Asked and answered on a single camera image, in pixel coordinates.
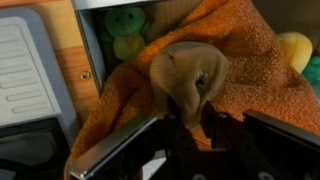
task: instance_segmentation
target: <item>green stuffed toy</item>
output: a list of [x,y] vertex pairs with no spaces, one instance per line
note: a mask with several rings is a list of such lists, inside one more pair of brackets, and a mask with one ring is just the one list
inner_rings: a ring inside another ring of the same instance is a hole
[[149,23],[141,8],[112,9],[106,13],[104,24],[107,32],[102,34],[102,40],[113,43],[117,58],[131,59],[145,47],[142,35],[148,30]]
[[314,56],[310,59],[302,75],[310,84],[320,84],[320,56]]

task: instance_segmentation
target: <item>wooden cabinet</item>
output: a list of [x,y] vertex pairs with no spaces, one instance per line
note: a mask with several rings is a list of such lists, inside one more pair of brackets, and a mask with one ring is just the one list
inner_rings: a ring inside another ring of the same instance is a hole
[[31,8],[42,17],[82,124],[99,95],[94,78],[83,78],[92,73],[71,0],[0,1],[0,8],[14,6]]

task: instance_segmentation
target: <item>orange towel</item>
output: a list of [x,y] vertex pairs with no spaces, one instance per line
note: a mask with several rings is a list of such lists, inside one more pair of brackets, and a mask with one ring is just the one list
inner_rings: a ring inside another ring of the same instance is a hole
[[311,86],[285,63],[275,34],[251,1],[203,0],[176,30],[115,69],[75,142],[72,159],[138,113],[153,111],[151,61],[179,41],[212,44],[228,58],[226,81],[211,100],[216,110],[242,120],[243,111],[255,109],[320,135],[320,107]]

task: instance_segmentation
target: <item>dark object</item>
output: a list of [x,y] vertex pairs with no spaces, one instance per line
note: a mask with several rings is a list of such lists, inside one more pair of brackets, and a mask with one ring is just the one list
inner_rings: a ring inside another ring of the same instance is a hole
[[11,179],[5,171],[14,174],[14,180],[62,179],[69,154],[56,118],[1,128],[0,179]]
[[320,137],[255,111],[239,122],[206,104],[201,126],[211,151],[197,148],[177,114],[138,118],[81,156],[78,179],[132,179],[155,152],[166,162],[151,180],[320,180]]

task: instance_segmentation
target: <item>white plastic panel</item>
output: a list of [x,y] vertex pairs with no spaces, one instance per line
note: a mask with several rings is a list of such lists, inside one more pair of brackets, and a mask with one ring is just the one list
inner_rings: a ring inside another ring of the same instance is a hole
[[0,128],[55,117],[70,147],[80,129],[43,21],[28,8],[0,9],[0,115]]
[[0,19],[0,125],[55,114],[25,28],[19,17]]
[[110,7],[117,5],[125,5],[132,3],[141,3],[148,1],[159,1],[159,0],[74,0],[75,8],[77,10],[94,9],[102,7]]

